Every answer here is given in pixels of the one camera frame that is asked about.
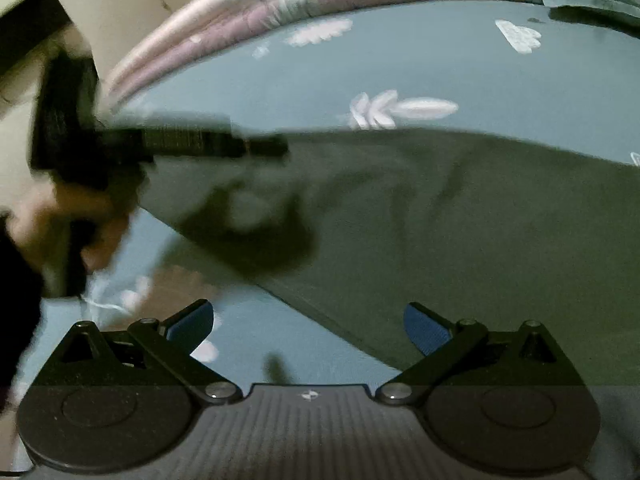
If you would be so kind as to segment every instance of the black sleeve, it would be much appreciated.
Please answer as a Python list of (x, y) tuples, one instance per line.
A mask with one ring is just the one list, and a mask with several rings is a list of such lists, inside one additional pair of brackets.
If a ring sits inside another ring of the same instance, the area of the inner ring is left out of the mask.
[(40, 322), (42, 277), (22, 259), (0, 216), (0, 411), (17, 371), (18, 361)]

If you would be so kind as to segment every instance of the metal screw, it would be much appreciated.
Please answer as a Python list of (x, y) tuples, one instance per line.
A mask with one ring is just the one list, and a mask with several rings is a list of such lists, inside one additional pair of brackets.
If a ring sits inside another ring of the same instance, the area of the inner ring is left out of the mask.
[(236, 393), (236, 385), (220, 381), (219, 383), (208, 384), (204, 392), (214, 399), (228, 399)]
[(383, 397), (393, 400), (406, 399), (412, 393), (411, 386), (404, 383), (389, 383), (380, 388)]

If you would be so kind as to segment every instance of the ribbed gray surface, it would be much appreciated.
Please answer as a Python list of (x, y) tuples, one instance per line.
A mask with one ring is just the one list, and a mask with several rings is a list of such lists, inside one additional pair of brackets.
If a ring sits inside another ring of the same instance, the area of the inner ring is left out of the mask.
[[(308, 400), (313, 391), (318, 396)], [(361, 386), (256, 386), (243, 402), (206, 410), (189, 436), (128, 472), (75, 476), (39, 468), (30, 480), (490, 480), (444, 455), (406, 408)], [(546, 480), (587, 480), (577, 470)]]

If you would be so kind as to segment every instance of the round black disc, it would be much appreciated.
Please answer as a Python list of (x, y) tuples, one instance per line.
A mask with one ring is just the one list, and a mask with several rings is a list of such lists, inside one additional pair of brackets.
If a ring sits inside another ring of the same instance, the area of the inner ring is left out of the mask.
[(428, 424), (444, 447), (500, 474), (544, 474), (584, 463), (600, 429), (587, 388), (474, 385), (481, 373), (461, 374), (428, 397)]
[(20, 404), (18, 426), (38, 462), (104, 474), (167, 450), (191, 417), (181, 386), (32, 386)]

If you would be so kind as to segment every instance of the person's arm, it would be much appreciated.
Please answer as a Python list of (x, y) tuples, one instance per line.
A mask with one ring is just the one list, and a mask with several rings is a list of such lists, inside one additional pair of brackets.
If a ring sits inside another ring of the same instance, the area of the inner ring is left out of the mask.
[(0, 411), (24, 350), (40, 321), (41, 272), (61, 221), (87, 219), (98, 225), (94, 242), (82, 249), (87, 272), (106, 267), (129, 226), (135, 195), (115, 212), (110, 198), (76, 185), (41, 182), (0, 219)]

